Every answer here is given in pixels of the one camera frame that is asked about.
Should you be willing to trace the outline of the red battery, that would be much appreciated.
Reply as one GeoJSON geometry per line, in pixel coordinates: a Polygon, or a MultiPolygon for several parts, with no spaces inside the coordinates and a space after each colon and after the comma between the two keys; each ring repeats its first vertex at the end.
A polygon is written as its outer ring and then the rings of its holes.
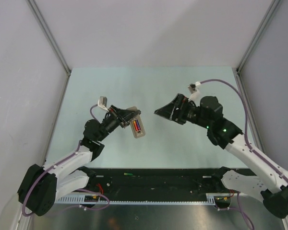
{"type": "Polygon", "coordinates": [[[136,130],[135,120],[133,120],[132,123],[133,123],[133,127],[134,127],[135,131],[138,132],[138,131],[136,130]]]}

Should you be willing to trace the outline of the white remote control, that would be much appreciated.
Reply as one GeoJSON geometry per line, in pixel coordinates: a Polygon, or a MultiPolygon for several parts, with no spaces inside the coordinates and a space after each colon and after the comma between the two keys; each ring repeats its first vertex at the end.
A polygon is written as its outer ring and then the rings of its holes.
{"type": "Polygon", "coordinates": [[[140,115],[141,112],[129,120],[129,125],[135,138],[142,138],[146,135],[140,115]]]}

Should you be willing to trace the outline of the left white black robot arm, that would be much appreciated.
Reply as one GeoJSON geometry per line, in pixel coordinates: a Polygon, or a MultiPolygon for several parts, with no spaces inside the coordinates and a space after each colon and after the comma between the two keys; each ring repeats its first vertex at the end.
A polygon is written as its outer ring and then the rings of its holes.
{"type": "Polygon", "coordinates": [[[92,118],[85,123],[83,138],[72,153],[53,163],[28,168],[17,191],[23,216],[42,216],[63,196],[95,189],[94,172],[85,165],[100,155],[104,149],[102,141],[110,133],[118,127],[132,126],[141,114],[136,107],[120,109],[113,105],[106,111],[102,121],[92,118]]]}

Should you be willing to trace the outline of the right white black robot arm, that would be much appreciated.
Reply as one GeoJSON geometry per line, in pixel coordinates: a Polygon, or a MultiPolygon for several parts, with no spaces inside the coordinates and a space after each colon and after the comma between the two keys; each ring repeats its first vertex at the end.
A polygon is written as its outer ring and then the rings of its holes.
{"type": "Polygon", "coordinates": [[[288,216],[288,171],[246,142],[243,131],[224,118],[223,106],[216,97],[205,96],[195,105],[179,93],[154,113],[180,125],[190,122],[205,128],[213,145],[237,157],[255,174],[244,176],[223,167],[224,173],[212,179],[215,191],[224,192],[229,188],[242,192],[262,202],[274,216],[281,219],[288,216]]]}

